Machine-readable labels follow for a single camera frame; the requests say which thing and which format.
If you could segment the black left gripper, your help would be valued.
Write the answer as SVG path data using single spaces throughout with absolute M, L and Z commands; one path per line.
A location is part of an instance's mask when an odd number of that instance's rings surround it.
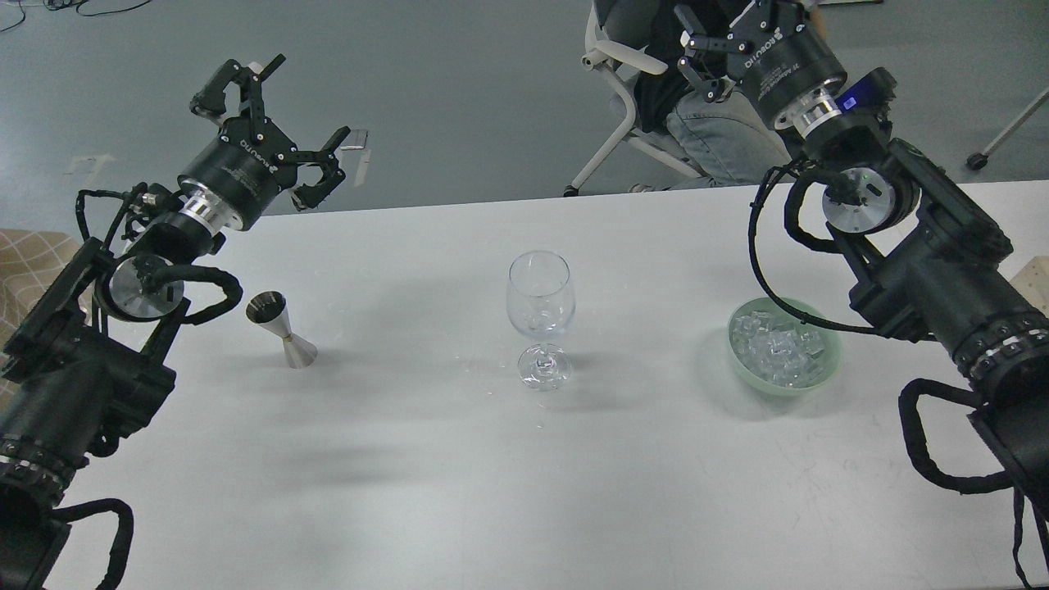
M 220 134 L 179 173 L 179 186 L 186 194 L 199 189 L 221 201 L 233 212 L 228 223 L 233 230 L 250 230 L 270 203 L 296 182 L 299 167 L 318 168 L 320 180 L 293 187 L 297 211 L 316 209 L 346 178 L 336 152 L 352 134 L 351 128 L 338 128 L 320 150 L 299 151 L 293 150 L 297 144 L 266 119 L 261 84 L 285 60 L 285 55 L 276 55 L 259 71 L 234 59 L 226 60 L 188 104 L 194 115 L 220 126 Z M 238 117 L 226 115 L 226 89 L 231 84 L 239 89 Z M 278 153 L 282 153 L 281 163 Z

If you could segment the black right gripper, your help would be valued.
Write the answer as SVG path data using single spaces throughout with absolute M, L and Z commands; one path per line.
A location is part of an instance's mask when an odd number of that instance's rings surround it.
M 737 85 L 763 122 L 780 130 L 797 126 L 804 111 L 842 90 L 843 64 L 815 30 L 802 4 L 723 1 L 720 6 L 730 18 L 724 38 L 707 36 L 691 7 L 675 5 L 684 27 L 679 41 L 684 52 L 677 67 L 707 103 L 723 103 Z M 727 55 L 727 75 L 715 77 L 707 70 L 706 52 Z

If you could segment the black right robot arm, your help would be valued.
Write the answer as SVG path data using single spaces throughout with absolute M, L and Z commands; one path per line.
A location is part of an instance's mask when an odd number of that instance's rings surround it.
M 968 381 L 956 388 L 915 379 L 898 398 L 904 444 L 918 475 L 960 494 L 1013 493 L 1013 549 L 1025 507 L 1047 544 L 1047 318 L 999 265 L 1013 251 L 992 217 L 944 170 L 892 136 L 896 80 L 882 67 L 850 84 L 842 63 L 798 2 L 723 1 L 729 22 L 705 30 L 692 8 L 679 71 L 708 101 L 743 94 L 772 130 L 801 139 L 791 163 L 765 173 L 747 229 L 751 269 L 765 295 L 805 324 L 902 341 L 937 341 Z M 856 285 L 851 309 L 865 324 L 836 324 L 790 305 L 765 280 L 756 251 L 761 212 L 777 180 L 794 180 L 783 223 L 794 243 L 843 256 Z M 1001 464 L 985 477 L 945 475 L 933 462 L 918 403 L 967 406 L 975 431 Z

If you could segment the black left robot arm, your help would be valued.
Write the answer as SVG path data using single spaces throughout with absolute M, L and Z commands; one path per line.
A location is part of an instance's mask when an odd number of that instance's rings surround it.
M 224 246 L 224 230 L 250 230 L 284 191 L 297 210 L 316 208 L 346 180 L 341 153 L 367 149 L 363 129 L 338 128 L 311 151 L 278 127 L 261 86 L 284 60 L 224 61 L 190 103 L 217 124 L 216 138 L 176 190 L 108 192 L 120 209 L 105 238 L 87 228 L 89 191 L 76 197 L 82 246 L 2 350 L 2 377 L 19 388 L 2 412 L 4 589 L 41 589 L 72 523 L 105 512 L 117 526 L 100 588 L 120 586 L 134 512 L 119 499 L 63 506 L 74 475 L 150 425 L 174 389 L 165 359 L 179 330 L 239 305 L 236 277 L 198 264 Z

